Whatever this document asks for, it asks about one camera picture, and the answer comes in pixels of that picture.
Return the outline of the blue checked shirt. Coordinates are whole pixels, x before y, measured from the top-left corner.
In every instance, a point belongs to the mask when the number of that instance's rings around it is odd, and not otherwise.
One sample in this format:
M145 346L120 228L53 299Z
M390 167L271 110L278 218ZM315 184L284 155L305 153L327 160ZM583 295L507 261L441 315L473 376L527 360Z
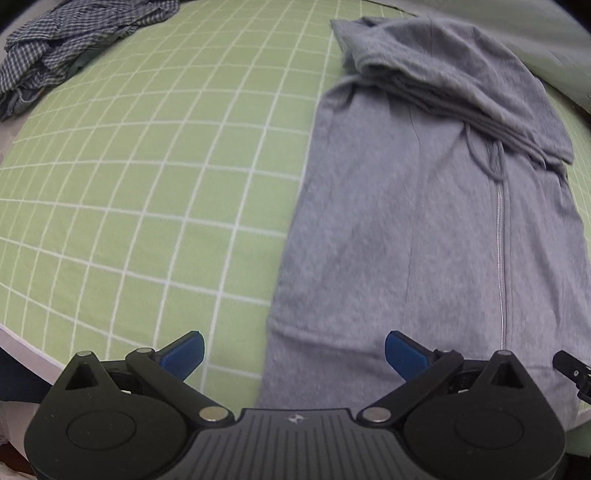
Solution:
M138 29L164 22L178 1L63 1L8 35L1 63L1 119L26 111L48 90Z

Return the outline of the white carrot print sheet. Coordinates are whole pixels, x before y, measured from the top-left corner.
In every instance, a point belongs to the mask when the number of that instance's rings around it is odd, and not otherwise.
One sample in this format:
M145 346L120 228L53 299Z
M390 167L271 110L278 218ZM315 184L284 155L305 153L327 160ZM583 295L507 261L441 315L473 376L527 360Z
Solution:
M590 29L555 1L384 1L416 16L473 24L538 77L590 110Z

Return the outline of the green grid cutting mat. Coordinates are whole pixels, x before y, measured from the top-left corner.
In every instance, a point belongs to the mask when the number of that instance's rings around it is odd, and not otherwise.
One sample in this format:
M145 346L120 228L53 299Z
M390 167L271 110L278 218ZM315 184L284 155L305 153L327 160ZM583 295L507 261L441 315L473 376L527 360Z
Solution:
M197 330L205 359L189 384L255 406L315 112L344 73L332 23L454 20L383 3L186 1L4 121L8 356L53 383L81 350L119 360ZM588 219L590 110L526 68L568 132Z

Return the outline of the grey zip hoodie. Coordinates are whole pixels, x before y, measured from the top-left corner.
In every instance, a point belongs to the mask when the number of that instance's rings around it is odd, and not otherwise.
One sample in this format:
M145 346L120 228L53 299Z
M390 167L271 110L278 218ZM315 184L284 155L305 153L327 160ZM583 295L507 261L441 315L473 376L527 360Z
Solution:
M335 20L267 319L260 408L359 410L401 382L389 332L469 359L513 351L566 428L590 358L590 265L570 137L505 46L453 20Z

